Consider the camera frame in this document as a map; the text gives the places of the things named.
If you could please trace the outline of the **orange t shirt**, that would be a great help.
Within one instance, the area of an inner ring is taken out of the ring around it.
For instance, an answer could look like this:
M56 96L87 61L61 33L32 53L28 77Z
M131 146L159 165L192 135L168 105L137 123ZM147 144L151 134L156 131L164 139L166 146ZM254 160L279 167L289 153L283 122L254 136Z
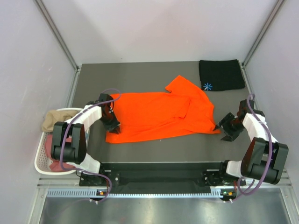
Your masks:
M160 140L190 134L220 134L214 105L198 86L177 76L166 92L113 94L120 134L106 133L112 144Z

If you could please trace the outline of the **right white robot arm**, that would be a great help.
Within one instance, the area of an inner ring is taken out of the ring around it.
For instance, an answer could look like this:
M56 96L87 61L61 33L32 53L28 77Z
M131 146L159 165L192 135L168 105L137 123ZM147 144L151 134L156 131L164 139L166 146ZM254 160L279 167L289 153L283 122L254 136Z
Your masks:
M243 100L236 115L228 113L214 128L223 129L223 141L234 141L243 130L250 138L250 145L241 161L226 160L221 163L218 179L228 185L235 178L247 177L277 184L280 181L288 156L288 146L279 143L270 133L265 121L265 114L254 109L253 100Z

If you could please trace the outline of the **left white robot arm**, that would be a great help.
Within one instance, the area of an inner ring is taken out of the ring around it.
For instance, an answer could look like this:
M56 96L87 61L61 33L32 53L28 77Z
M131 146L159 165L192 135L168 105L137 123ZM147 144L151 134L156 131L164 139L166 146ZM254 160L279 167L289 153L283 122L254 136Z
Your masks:
M120 122L113 111L114 101L112 96L102 93L98 100L88 102L73 118L54 125L50 154L63 171L85 172L96 185L105 182L101 163L87 153L85 133L98 120L109 133L121 133Z

